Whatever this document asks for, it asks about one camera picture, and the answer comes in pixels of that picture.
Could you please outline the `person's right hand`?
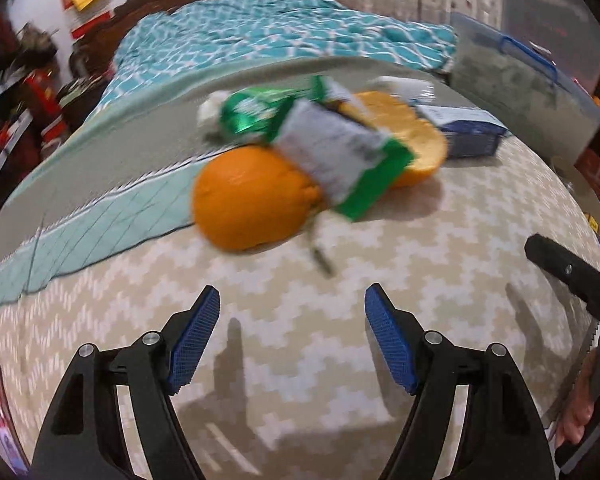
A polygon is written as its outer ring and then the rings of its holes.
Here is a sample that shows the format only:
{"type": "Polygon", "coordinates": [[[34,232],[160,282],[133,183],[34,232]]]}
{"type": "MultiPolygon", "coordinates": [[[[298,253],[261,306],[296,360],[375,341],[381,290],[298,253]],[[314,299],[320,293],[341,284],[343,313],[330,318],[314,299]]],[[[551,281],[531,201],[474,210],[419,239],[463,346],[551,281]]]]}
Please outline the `person's right hand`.
{"type": "Polygon", "coordinates": [[[590,393],[591,377],[597,360],[597,350],[588,352],[580,373],[574,383],[568,402],[562,411],[556,429],[556,446],[565,442],[578,444],[585,432],[585,426],[591,420],[594,401],[590,393]]]}

